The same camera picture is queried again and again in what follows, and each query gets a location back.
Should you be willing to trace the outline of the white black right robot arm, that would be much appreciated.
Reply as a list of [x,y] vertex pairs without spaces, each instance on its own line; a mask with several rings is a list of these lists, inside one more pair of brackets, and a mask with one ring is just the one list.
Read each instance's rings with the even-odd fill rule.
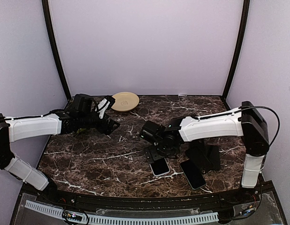
[[161,157],[174,157],[180,146],[199,139],[238,136],[246,148],[241,188],[234,199],[245,203],[252,196],[252,188],[258,182],[266,155],[273,144],[269,140],[267,122],[259,113],[263,106],[254,106],[250,101],[240,107],[205,116],[173,118],[162,126],[147,121],[140,131],[140,137],[152,145],[152,150]]

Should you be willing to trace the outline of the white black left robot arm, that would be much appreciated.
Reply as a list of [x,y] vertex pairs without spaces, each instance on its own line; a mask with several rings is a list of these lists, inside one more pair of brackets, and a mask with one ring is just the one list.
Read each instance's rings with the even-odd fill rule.
[[114,103],[112,96],[96,102],[92,96],[77,94],[68,109],[55,109],[46,114],[23,117],[6,117],[0,113],[0,170],[41,191],[50,204],[58,204],[61,194],[56,190],[55,182],[13,153],[11,144],[41,136],[78,133],[90,128],[110,135],[120,125],[106,113]]

